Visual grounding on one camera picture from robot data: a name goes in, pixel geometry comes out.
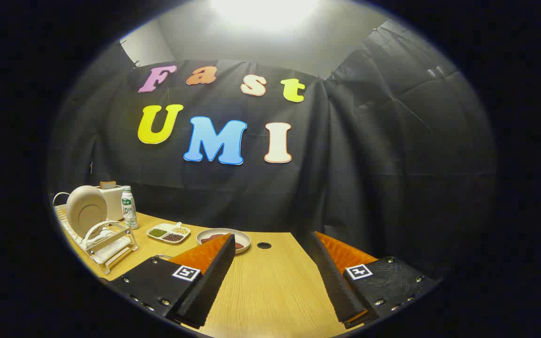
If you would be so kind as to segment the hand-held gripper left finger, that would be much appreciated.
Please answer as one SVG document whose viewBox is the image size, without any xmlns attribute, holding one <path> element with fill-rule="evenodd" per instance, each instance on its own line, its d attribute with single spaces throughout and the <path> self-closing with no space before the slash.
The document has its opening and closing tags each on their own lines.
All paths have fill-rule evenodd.
<svg viewBox="0 0 541 338">
<path fill-rule="evenodd" d="M 199 329 L 232 265 L 235 244 L 227 233 L 176 257 L 154 255 L 105 285 L 159 317 Z"/>
</svg>

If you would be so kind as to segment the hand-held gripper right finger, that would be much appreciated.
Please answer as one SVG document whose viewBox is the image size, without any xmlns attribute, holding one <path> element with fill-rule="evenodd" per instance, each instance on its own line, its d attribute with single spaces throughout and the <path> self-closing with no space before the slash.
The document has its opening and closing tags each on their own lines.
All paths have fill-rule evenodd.
<svg viewBox="0 0 541 338">
<path fill-rule="evenodd" d="M 317 231 L 307 236 L 307 253 L 346 329 L 393 316 L 440 284 L 398 257 L 376 258 Z"/>
</svg>

